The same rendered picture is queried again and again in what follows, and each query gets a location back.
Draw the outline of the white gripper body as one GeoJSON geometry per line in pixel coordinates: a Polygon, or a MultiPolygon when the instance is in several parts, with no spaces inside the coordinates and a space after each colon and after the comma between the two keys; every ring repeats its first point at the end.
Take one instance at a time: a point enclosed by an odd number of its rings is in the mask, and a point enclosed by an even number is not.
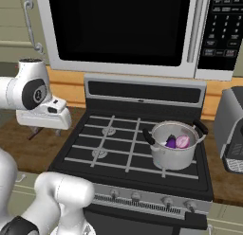
{"type": "Polygon", "coordinates": [[[72,122],[66,107],[42,106],[29,111],[17,110],[16,118],[20,125],[57,130],[68,130],[72,122]]]}

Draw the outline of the purple eggplant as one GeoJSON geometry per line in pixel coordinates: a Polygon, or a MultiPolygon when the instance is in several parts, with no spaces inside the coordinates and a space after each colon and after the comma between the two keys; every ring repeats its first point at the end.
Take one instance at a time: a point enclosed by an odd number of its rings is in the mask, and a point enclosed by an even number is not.
{"type": "Polygon", "coordinates": [[[175,149],[176,147],[176,137],[173,135],[169,135],[169,137],[167,138],[166,144],[165,146],[168,148],[173,148],[175,149]]]}

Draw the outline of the red onion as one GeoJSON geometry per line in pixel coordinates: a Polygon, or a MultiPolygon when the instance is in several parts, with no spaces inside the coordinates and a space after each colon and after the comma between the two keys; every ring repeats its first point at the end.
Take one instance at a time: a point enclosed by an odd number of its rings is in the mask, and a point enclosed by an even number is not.
{"type": "Polygon", "coordinates": [[[178,136],[176,139],[176,147],[179,149],[186,149],[190,145],[190,137],[178,136]]]}

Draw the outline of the beige drawer front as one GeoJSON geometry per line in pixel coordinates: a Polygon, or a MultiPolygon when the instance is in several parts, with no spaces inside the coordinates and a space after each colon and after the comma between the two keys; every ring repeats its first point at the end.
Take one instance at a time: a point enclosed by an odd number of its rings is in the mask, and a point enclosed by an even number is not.
{"type": "Polygon", "coordinates": [[[17,179],[25,174],[20,183],[15,183],[8,204],[9,214],[12,216],[21,215],[35,199],[34,183],[38,175],[30,172],[18,172],[17,179]]]}

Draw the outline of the black and silver stove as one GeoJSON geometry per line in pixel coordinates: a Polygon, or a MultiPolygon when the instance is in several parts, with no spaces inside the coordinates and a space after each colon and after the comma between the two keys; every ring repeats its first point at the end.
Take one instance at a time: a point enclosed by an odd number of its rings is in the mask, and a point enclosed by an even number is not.
{"type": "Polygon", "coordinates": [[[173,120],[200,121],[206,84],[87,74],[86,111],[49,168],[91,181],[92,204],[84,211],[97,235],[204,235],[214,194],[203,141],[191,165],[180,171],[154,165],[142,130],[173,120]],[[120,196],[113,199],[112,189],[120,196]],[[139,202],[131,199],[136,191],[139,202]],[[161,201],[171,197],[167,208],[161,201]],[[196,203],[192,213],[186,201],[196,203]]]}

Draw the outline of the white microwave oven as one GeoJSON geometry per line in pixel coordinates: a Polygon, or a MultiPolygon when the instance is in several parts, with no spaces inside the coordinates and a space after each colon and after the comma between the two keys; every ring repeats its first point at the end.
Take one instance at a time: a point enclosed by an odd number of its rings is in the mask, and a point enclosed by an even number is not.
{"type": "Polygon", "coordinates": [[[243,40],[243,0],[37,0],[54,69],[228,81],[243,40]]]}

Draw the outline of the grey toaster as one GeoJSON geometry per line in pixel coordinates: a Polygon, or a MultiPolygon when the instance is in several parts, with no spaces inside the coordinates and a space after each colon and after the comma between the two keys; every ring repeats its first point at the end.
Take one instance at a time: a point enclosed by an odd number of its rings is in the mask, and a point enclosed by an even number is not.
{"type": "Polygon", "coordinates": [[[214,136],[225,170],[243,174],[243,86],[222,91],[215,115],[214,136]]]}

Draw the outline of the beige base cupboard door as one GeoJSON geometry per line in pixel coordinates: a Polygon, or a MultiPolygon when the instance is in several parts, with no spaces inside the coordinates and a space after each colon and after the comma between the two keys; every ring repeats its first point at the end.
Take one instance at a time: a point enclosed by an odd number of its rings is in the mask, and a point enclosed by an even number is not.
{"type": "Polygon", "coordinates": [[[213,203],[204,235],[243,235],[243,208],[213,203]]]}

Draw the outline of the beige wall cupboard door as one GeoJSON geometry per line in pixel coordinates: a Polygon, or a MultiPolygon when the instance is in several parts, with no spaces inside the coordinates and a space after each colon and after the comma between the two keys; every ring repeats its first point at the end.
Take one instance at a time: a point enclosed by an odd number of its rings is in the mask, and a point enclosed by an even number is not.
{"type": "Polygon", "coordinates": [[[24,13],[25,0],[0,0],[0,62],[17,63],[19,59],[43,57],[48,63],[47,47],[42,28],[37,0],[28,17],[34,36],[34,42],[43,46],[44,54],[34,50],[28,34],[24,13]]]}

